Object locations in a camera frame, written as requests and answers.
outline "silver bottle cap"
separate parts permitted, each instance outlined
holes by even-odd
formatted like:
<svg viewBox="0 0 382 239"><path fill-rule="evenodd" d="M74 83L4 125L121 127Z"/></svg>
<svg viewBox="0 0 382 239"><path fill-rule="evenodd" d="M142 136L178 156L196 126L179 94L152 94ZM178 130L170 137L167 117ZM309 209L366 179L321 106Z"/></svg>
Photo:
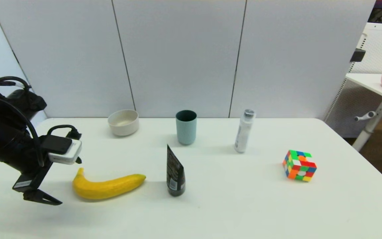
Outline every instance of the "silver bottle cap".
<svg viewBox="0 0 382 239"><path fill-rule="evenodd" d="M246 109L244 111L244 117L248 119L253 119L256 117L256 112L254 110Z"/></svg>

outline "adjustable lever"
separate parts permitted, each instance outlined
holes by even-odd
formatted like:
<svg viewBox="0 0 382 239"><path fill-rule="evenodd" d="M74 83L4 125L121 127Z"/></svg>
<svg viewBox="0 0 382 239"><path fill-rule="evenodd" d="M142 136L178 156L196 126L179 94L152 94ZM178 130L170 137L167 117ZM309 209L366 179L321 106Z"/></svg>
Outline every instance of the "adjustable lever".
<svg viewBox="0 0 382 239"><path fill-rule="evenodd" d="M364 116L362 117L358 117L356 116L354 118L355 121L361 121L361 120L368 120L368 119L371 119L371 118L374 118L376 117L378 114L375 112L375 111L370 111L368 113L366 113Z"/></svg>

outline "white bottle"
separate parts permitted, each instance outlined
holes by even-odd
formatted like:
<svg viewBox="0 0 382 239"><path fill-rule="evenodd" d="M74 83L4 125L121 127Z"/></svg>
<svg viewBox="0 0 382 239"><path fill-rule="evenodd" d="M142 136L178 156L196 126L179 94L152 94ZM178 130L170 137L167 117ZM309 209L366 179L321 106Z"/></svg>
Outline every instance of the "white bottle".
<svg viewBox="0 0 382 239"><path fill-rule="evenodd" d="M256 118L256 112L249 109L245 110L243 116L241 116L240 127L238 128L234 147L238 153L244 153L247 148L247 141L254 118Z"/></svg>

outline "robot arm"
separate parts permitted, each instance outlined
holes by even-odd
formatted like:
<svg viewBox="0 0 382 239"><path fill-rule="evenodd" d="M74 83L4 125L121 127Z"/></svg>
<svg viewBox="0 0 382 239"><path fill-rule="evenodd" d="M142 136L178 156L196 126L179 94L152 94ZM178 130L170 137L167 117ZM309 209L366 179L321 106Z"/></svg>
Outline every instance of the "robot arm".
<svg viewBox="0 0 382 239"><path fill-rule="evenodd" d="M38 136L30 120L47 104L18 77L1 77L0 86L14 86L14 81L22 83L24 88L8 97L0 94L0 162L21 173L12 189L22 192L24 200L60 205L61 201L38 188L54 162L82 162L78 156L81 134L71 125L59 125L47 135ZM70 127L71 131L66 137L51 135L52 130L60 127Z"/></svg>

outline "cable connector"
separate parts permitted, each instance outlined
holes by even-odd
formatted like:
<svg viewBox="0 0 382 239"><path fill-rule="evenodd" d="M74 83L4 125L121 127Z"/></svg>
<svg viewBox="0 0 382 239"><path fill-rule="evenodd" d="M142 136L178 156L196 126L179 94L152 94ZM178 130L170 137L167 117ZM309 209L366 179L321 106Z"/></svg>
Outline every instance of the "cable connector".
<svg viewBox="0 0 382 239"><path fill-rule="evenodd" d="M82 134L79 133L77 130L70 130L69 133L67 133L66 138L69 139L76 139L79 140L82 137Z"/></svg>

